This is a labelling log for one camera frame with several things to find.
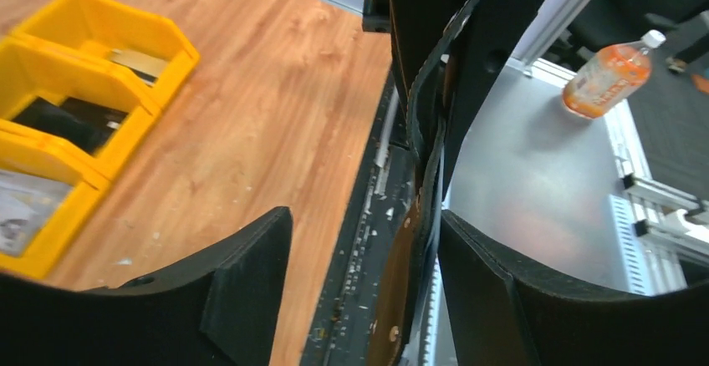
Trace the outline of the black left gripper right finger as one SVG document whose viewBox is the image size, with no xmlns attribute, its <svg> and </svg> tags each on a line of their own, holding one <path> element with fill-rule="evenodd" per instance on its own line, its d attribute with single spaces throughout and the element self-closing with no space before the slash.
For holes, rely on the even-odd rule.
<svg viewBox="0 0 709 366">
<path fill-rule="evenodd" d="M 460 365 L 705 365 L 708 285 L 645 297 L 507 247 L 451 211 L 439 261 Z"/>
</svg>

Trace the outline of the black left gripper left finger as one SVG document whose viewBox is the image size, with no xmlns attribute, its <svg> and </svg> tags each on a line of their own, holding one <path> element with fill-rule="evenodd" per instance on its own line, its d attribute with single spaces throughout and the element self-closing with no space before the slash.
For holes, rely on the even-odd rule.
<svg viewBox="0 0 709 366">
<path fill-rule="evenodd" d="M 266 365 L 293 234 L 285 206 L 115 288 L 1 277 L 4 365 Z"/>
</svg>

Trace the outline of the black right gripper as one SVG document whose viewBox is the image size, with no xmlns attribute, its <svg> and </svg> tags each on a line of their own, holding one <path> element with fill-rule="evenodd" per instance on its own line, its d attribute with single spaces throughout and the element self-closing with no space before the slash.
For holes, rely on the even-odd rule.
<svg viewBox="0 0 709 366">
<path fill-rule="evenodd" d="M 392 71 L 407 107 L 408 91 L 441 38 L 444 27 L 465 0 L 364 0 L 365 32 L 390 33 Z M 442 192 L 446 194 L 462 142 L 497 76 L 544 0 L 480 0 L 451 48 L 453 82 L 447 110 Z"/>
</svg>

